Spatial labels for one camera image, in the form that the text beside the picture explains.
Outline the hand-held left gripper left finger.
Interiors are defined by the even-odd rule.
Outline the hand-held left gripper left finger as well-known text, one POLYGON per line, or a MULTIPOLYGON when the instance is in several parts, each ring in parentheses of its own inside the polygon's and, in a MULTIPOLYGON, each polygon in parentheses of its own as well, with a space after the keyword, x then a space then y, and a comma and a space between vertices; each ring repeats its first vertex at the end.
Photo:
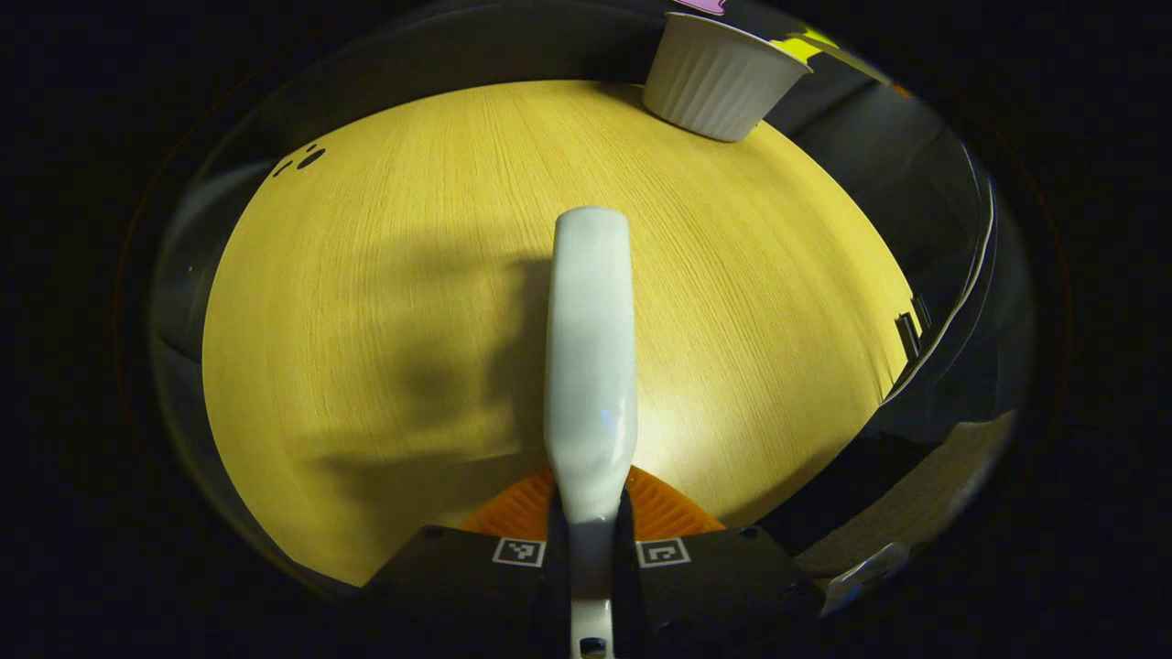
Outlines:
POLYGON ((461 526, 421 528, 353 600, 382 658, 565 658, 568 609, 568 531, 548 468, 461 526))

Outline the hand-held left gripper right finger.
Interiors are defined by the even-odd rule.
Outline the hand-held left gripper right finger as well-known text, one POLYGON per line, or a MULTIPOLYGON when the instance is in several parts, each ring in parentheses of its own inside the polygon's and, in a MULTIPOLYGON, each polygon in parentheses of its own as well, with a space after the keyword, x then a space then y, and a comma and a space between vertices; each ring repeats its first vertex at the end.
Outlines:
POLYGON ((819 589, 765 529, 727 526, 631 469, 615 539, 616 655, 774 655, 819 613, 819 589))

